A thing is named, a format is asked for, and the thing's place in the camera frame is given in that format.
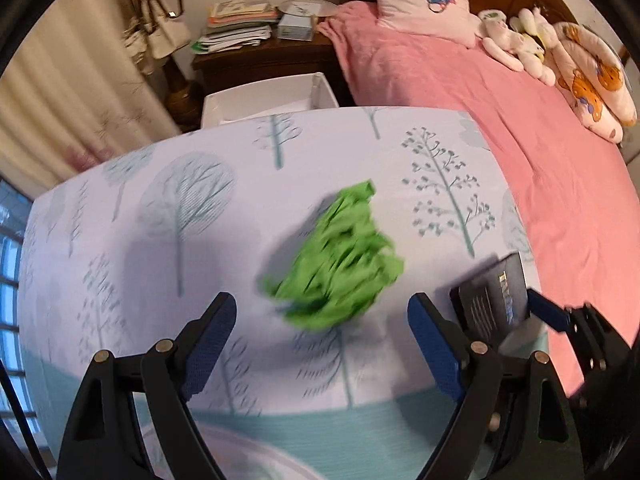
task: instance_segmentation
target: stack of books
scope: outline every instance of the stack of books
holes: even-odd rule
[[[204,35],[191,45],[196,54],[259,44],[271,37],[278,11],[269,0],[232,0],[211,7]]]

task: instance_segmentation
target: tree print tablecloth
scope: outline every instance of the tree print tablecloth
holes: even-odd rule
[[[367,179],[406,270],[361,319],[300,332],[260,283],[286,273],[339,189]],[[238,323],[190,409],[230,480],[416,478],[454,407],[407,326],[408,298],[425,291],[453,318],[450,287],[512,251],[539,288],[508,186],[464,112],[313,110],[157,143],[33,206],[18,307],[38,417],[57,452],[95,351],[145,352],[226,290]],[[526,354],[545,337],[531,323],[508,344]]]

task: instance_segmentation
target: window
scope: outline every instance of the window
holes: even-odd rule
[[[29,427],[40,427],[29,397],[20,354],[18,327],[18,270],[22,236],[27,225],[31,202],[6,182],[0,181],[0,359],[4,363]],[[12,433],[19,433],[14,413],[0,388],[0,418]]]

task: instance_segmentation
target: round plate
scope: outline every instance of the round plate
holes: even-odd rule
[[[292,16],[318,16],[319,18],[324,18],[335,14],[338,6],[324,0],[287,0],[282,2],[278,8],[285,14],[291,14]]]

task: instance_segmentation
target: crumpled green fabric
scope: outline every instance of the crumpled green fabric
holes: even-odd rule
[[[291,300],[286,319],[306,330],[323,330],[363,314],[380,291],[402,274],[404,260],[371,218],[367,180],[346,187],[316,222],[291,270],[269,292]]]

